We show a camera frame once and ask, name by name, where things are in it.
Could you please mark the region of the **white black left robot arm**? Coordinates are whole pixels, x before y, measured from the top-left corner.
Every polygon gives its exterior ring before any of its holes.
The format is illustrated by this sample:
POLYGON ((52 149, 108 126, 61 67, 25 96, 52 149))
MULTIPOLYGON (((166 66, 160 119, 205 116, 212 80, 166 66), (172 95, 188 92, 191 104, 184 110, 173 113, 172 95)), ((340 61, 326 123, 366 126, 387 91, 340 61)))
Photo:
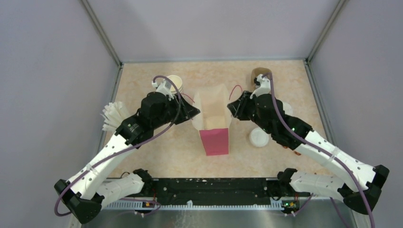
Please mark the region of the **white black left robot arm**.
POLYGON ((109 174, 130 154, 157 136, 155 129, 186 122, 200 110, 179 95, 150 92, 137 112, 124 119, 109 142, 86 167, 54 186, 59 198, 81 224, 93 220, 109 204, 129 195, 147 196, 152 192, 151 176, 139 170, 105 183, 109 174))

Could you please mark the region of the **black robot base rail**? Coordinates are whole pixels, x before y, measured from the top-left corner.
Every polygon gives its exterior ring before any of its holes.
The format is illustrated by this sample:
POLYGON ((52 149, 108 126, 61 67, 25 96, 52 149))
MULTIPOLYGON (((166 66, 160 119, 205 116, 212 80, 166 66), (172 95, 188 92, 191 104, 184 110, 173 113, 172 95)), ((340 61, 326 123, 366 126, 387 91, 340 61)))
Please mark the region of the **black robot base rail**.
POLYGON ((274 200, 309 196, 297 193, 276 178, 151 178, 148 176, 135 199, 151 199, 163 206, 269 205, 274 200))

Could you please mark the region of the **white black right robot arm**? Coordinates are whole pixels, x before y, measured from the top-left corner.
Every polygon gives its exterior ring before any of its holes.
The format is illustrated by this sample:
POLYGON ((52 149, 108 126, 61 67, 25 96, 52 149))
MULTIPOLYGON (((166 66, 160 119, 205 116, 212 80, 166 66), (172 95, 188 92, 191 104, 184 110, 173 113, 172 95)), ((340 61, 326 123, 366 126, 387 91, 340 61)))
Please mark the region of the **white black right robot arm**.
POLYGON ((315 178, 288 168, 283 172, 286 178, 278 183, 283 195, 310 192, 340 200, 360 214, 373 211, 389 175, 388 168, 372 166, 348 155, 308 123, 286 114, 283 102, 270 93, 256 95, 245 91, 227 108, 234 118, 255 123, 276 143, 310 157, 332 172, 331 176, 315 178))

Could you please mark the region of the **cream Cakes paper bag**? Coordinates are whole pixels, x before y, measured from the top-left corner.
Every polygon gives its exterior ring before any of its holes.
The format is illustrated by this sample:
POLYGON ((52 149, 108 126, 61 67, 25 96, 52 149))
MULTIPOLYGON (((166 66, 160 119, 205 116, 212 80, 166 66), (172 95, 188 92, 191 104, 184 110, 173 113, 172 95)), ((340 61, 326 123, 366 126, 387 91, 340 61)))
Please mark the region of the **cream Cakes paper bag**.
POLYGON ((201 87, 189 96, 191 105, 200 113, 191 118, 206 156, 230 153, 230 125, 232 113, 227 105, 230 92, 225 84, 201 87))

